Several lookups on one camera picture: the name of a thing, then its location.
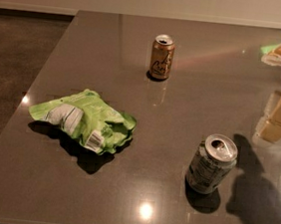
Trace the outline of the green 7up can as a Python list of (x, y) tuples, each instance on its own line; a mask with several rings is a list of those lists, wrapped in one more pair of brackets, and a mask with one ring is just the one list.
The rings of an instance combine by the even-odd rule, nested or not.
[(196, 192), (214, 192), (220, 182), (236, 165), (238, 149), (223, 134), (212, 134), (203, 140), (186, 170), (186, 181)]

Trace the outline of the green crumpled chip bag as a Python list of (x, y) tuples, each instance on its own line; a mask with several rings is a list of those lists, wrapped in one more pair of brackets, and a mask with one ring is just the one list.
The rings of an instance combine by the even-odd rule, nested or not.
[(32, 105), (30, 116), (58, 127), (83, 148), (95, 154), (114, 154), (132, 139), (137, 121), (110, 107), (91, 90)]

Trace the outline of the orange soda can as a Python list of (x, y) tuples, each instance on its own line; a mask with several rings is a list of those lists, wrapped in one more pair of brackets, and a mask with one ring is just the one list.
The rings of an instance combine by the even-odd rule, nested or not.
[(173, 52), (175, 51), (174, 40), (169, 35), (157, 35), (152, 43), (149, 73), (154, 79), (166, 80), (171, 71)]

